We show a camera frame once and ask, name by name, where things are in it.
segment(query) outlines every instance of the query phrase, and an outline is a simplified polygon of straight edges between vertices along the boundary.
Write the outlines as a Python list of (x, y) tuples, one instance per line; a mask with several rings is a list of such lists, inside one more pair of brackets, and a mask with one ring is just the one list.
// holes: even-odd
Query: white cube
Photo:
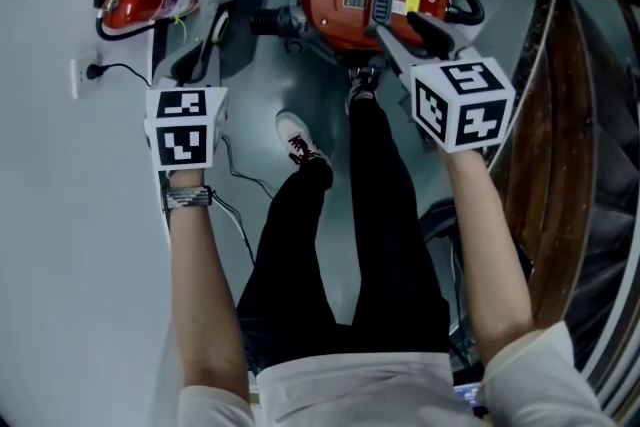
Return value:
[(156, 171), (213, 165), (226, 120), (226, 88), (149, 89), (146, 107), (144, 125)]
[(492, 57), (411, 69), (413, 119), (448, 153), (500, 144), (515, 89)]

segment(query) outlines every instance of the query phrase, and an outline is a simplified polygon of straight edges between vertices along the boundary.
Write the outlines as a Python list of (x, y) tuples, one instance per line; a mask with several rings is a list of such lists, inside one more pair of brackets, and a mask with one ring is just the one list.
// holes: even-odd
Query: gray floor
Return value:
[[(487, 22), (478, 36), (477, 48), (495, 56), (508, 74), (520, 52), (533, 0), (483, 0)], [(286, 0), (268, 0), (269, 7)], [(179, 29), (170, 34), (169, 49), (182, 40)], [(274, 118), (281, 109), (299, 114), (332, 159), (333, 188), (327, 192), (316, 246), (325, 290), (336, 320), (350, 323), (360, 287), (349, 184), (349, 130), (344, 112), (348, 89), (344, 70), (311, 52), (288, 55), (276, 38), (260, 40), (255, 60), (223, 84), (230, 90), (226, 133), (234, 149), (235, 165), (245, 174), (268, 181), (274, 192), (295, 171), (295, 166), (277, 141)], [(436, 154), (423, 152), (414, 126), (398, 102), (404, 97), (395, 77), (383, 77), (379, 101), (385, 109), (400, 153), (409, 168), (418, 197), (419, 214), (440, 199), (449, 197), (445, 171)], [(257, 249), (269, 198), (258, 186), (229, 175), (224, 151), (219, 151), (207, 180), (220, 196), (242, 214), (252, 247)], [(215, 206), (211, 209), (221, 258), (233, 295), (239, 299), (251, 273), (251, 262), (235, 226)], [(434, 252), (443, 293), (452, 308), (453, 286), (448, 255)]]

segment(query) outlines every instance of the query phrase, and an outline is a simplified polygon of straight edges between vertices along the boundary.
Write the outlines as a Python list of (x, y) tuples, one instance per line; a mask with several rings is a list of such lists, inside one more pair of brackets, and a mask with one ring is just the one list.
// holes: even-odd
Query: white sneaker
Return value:
[(311, 159), (328, 157), (318, 149), (311, 139), (307, 125), (293, 112), (280, 111), (276, 116), (276, 132), (280, 142), (296, 164), (301, 165)]

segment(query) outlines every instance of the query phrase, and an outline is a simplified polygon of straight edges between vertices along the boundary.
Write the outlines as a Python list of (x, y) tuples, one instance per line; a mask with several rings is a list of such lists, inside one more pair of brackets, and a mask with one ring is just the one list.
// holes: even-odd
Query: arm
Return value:
[(486, 366), (509, 343), (535, 329), (531, 298), (484, 160), (469, 151), (442, 156), (460, 224), (471, 325)]
[[(172, 187), (204, 183), (202, 170), (178, 171)], [(171, 212), (171, 308), (185, 387), (220, 388), (249, 402), (247, 361), (236, 309), (216, 248), (209, 211)]]

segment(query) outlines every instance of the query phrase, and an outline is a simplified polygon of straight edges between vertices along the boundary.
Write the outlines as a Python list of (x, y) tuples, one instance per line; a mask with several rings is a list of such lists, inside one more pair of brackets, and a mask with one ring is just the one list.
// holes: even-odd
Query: white shirt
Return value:
[[(335, 354), (282, 363), (257, 378), (267, 424), (278, 426), (480, 426), (453, 392), (448, 354)], [(573, 366), (562, 322), (530, 333), (486, 368), (479, 401), (496, 426), (613, 426)], [(191, 386), (179, 427), (254, 427), (239, 397)]]

